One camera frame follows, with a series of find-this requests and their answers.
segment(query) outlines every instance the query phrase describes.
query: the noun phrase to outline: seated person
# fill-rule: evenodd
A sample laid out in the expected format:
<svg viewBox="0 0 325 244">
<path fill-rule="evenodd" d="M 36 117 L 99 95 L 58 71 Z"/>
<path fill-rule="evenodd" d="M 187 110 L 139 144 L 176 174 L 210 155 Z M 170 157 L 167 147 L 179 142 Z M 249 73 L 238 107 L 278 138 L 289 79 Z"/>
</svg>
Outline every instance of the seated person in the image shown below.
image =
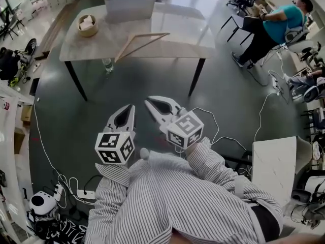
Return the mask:
<svg viewBox="0 0 325 244">
<path fill-rule="evenodd" d="M 313 10 L 310 0 L 297 0 L 295 5 L 282 6 L 271 14 L 261 16 L 262 21 L 255 21 L 252 26 L 254 38 L 242 55 L 231 52 L 239 67 L 251 60 L 256 63 L 273 47 L 284 44 L 287 26 L 294 28 L 306 23 L 306 14 Z"/>
<path fill-rule="evenodd" d="M 322 67 L 321 70 L 314 71 L 312 73 L 307 73 L 304 77 L 293 77 L 290 78 L 288 75 L 284 75 L 285 82 L 290 86 L 290 89 L 293 89 L 294 86 L 301 86 L 301 85 L 307 85 L 307 86 L 315 86 L 317 83 L 317 78 L 319 77 L 325 77 L 325 67 Z"/>
</svg>

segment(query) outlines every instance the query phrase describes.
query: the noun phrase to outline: shoe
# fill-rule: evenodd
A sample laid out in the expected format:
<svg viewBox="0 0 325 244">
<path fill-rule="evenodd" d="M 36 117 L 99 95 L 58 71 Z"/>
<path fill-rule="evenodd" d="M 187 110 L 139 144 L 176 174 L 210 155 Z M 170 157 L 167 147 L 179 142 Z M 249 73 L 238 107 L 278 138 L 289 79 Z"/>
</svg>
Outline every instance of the shoe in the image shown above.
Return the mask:
<svg viewBox="0 0 325 244">
<path fill-rule="evenodd" d="M 244 64 L 241 63 L 240 60 L 239 60 L 239 58 L 240 58 L 239 55 L 235 54 L 234 52 L 231 52 L 231 55 L 232 55 L 233 60 L 237 63 L 237 65 L 238 65 L 240 68 L 244 67 Z"/>
<path fill-rule="evenodd" d="M 284 74 L 283 78 L 284 78 L 286 84 L 291 85 L 291 82 L 290 82 L 291 78 L 288 75 Z"/>
</svg>

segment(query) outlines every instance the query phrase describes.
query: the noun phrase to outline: cardboard box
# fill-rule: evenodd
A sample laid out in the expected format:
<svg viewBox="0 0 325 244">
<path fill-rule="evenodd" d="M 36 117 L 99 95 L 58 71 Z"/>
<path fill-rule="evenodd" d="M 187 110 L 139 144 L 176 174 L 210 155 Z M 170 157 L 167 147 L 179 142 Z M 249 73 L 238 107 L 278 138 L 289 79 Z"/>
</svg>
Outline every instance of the cardboard box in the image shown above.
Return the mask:
<svg viewBox="0 0 325 244">
<path fill-rule="evenodd" d="M 15 135 L 14 135 L 15 155 L 19 154 L 24 138 L 25 138 L 25 133 L 20 128 L 15 128 Z"/>
<path fill-rule="evenodd" d="M 31 110 L 32 110 L 33 106 L 32 105 L 24 105 L 22 107 L 22 111 L 21 111 L 21 121 L 23 122 L 30 122 L 30 118 L 31 118 Z"/>
</svg>

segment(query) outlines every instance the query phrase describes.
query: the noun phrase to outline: wooden triangle frame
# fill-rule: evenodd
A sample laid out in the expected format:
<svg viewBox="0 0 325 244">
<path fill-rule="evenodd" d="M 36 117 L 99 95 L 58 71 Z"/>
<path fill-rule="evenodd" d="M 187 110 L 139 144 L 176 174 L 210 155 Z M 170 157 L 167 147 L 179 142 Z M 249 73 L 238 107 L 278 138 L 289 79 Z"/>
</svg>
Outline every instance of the wooden triangle frame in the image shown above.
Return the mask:
<svg viewBox="0 0 325 244">
<path fill-rule="evenodd" d="M 122 47 L 122 49 L 121 49 L 121 50 L 119 51 L 119 53 L 116 55 L 114 61 L 117 62 L 119 59 L 121 59 L 121 58 L 123 58 L 123 57 L 126 57 L 126 56 L 130 55 L 131 53 L 133 53 L 133 52 L 135 52 L 135 51 L 141 49 L 142 47 L 147 46 L 148 44 L 153 43 L 153 42 L 155 42 L 155 41 L 157 41 L 157 40 L 161 39 L 162 37 L 164 37 L 164 36 L 166 36 L 166 35 L 169 35 L 169 34 L 170 34 L 170 33 L 149 33 L 149 34 L 138 34 L 138 35 L 134 35 L 134 34 L 133 34 L 133 35 L 130 35 L 130 36 L 128 37 L 127 42 L 124 44 L 124 46 Z M 157 37 L 156 39 L 151 40 L 151 41 L 148 42 L 148 43 L 145 43 L 145 44 L 141 45 L 140 47 L 138 47 L 138 48 L 136 48 L 136 49 L 134 49 L 134 50 L 132 50 L 132 51 L 130 51 L 130 52 L 128 52 L 127 54 L 125 54 L 125 55 L 122 56 L 122 54 L 125 52 L 125 50 L 128 48 L 128 46 L 131 44 L 131 42 L 132 42 L 135 38 L 138 38 L 138 37 L 148 37 L 148 36 L 159 36 L 159 37 Z"/>
</svg>

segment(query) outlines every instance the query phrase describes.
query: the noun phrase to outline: translucent plastic box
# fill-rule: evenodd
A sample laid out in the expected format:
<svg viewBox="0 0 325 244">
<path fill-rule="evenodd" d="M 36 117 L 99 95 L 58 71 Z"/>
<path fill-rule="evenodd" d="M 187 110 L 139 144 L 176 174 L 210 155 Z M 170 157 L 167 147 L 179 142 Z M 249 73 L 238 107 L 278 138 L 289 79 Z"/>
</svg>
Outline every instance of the translucent plastic box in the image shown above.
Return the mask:
<svg viewBox="0 0 325 244">
<path fill-rule="evenodd" d="M 156 0 L 105 0 L 109 23 L 148 19 Z"/>
</svg>

